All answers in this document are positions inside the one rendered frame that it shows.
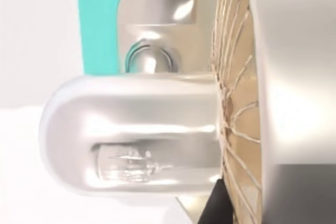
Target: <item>turquoise strip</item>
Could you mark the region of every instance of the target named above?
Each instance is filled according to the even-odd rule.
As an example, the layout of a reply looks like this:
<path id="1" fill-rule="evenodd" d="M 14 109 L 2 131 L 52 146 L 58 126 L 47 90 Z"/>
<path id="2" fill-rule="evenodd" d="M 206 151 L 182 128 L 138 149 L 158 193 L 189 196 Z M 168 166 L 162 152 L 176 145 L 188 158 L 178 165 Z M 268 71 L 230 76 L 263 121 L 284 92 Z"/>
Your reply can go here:
<path id="1" fill-rule="evenodd" d="M 117 15 L 120 0 L 78 0 L 85 74 L 119 72 Z"/>

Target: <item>beige object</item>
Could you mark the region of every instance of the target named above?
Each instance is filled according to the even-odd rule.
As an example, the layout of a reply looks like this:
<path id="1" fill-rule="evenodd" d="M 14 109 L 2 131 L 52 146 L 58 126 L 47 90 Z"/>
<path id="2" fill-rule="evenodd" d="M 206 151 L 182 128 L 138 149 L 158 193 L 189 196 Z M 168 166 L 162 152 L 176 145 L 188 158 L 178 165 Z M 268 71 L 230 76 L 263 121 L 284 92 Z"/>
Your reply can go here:
<path id="1" fill-rule="evenodd" d="M 249 0 L 218 0 L 212 70 L 223 94 L 224 180 L 237 223 L 261 223 L 261 151 Z"/>

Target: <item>beige surface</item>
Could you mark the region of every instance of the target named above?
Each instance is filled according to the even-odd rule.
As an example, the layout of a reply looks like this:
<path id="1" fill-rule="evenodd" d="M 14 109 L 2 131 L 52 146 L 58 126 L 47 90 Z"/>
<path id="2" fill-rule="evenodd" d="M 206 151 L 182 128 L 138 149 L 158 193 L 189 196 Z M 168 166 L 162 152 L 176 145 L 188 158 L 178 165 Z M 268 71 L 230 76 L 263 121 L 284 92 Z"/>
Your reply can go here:
<path id="1" fill-rule="evenodd" d="M 261 153 L 249 0 L 218 0 L 212 69 L 223 94 L 224 178 L 237 223 L 261 222 Z"/>

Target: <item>black object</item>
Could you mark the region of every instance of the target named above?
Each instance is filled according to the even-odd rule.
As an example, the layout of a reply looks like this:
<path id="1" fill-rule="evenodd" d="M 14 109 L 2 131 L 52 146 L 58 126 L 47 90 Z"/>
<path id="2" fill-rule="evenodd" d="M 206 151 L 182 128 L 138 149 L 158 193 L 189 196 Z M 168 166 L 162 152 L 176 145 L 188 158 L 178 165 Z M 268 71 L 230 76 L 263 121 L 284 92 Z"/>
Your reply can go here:
<path id="1" fill-rule="evenodd" d="M 233 224 L 233 206 L 222 179 L 217 180 L 198 224 Z"/>

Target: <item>white background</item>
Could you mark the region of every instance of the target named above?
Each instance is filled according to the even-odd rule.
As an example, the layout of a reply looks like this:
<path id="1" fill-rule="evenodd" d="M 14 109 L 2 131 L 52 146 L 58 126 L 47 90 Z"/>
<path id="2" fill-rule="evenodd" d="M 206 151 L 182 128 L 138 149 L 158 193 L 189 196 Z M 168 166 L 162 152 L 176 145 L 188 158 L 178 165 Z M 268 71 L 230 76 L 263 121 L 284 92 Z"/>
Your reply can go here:
<path id="1" fill-rule="evenodd" d="M 0 0 L 0 224 L 183 224 L 173 198 L 91 198 L 45 170 L 44 103 L 82 73 L 77 0 Z"/>

